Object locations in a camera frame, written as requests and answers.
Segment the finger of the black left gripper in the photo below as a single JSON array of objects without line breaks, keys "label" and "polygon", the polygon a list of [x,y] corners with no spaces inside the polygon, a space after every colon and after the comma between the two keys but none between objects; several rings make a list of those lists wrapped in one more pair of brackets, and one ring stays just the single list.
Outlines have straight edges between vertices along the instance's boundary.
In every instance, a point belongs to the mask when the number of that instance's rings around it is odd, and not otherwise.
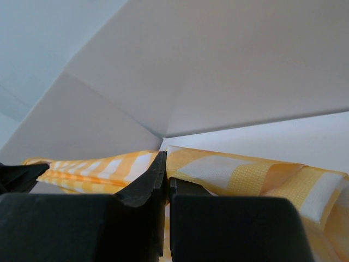
[{"label": "finger of the black left gripper", "polygon": [[29,193],[48,164],[4,165],[0,167],[1,193]]}]

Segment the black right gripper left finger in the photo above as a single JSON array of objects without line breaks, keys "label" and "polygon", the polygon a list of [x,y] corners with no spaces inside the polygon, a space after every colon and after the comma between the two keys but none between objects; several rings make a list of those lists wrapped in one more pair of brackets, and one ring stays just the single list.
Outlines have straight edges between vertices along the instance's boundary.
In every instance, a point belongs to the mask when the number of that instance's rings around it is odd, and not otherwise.
[{"label": "black right gripper left finger", "polygon": [[116,194],[1,193],[1,261],[158,261],[166,153]]}]

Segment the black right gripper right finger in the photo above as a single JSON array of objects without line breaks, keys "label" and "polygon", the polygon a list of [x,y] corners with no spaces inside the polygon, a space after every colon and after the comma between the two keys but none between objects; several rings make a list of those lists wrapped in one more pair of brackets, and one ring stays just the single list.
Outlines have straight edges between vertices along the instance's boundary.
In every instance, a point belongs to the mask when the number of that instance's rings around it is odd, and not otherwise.
[{"label": "black right gripper right finger", "polygon": [[215,196],[170,179],[173,261],[313,261],[296,208],[284,198]]}]

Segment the yellow white checkered cloth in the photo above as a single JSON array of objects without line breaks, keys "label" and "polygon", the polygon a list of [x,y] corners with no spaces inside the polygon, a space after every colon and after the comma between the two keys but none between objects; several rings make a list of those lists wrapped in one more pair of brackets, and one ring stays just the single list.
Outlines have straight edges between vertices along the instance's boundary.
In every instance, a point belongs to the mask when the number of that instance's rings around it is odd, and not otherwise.
[{"label": "yellow white checkered cloth", "polygon": [[[223,196],[281,197],[299,212],[315,261],[348,261],[348,174],[299,163],[169,146],[167,177]],[[153,163],[157,151],[90,160],[30,158],[47,164],[39,182],[68,194],[114,194]]]}]

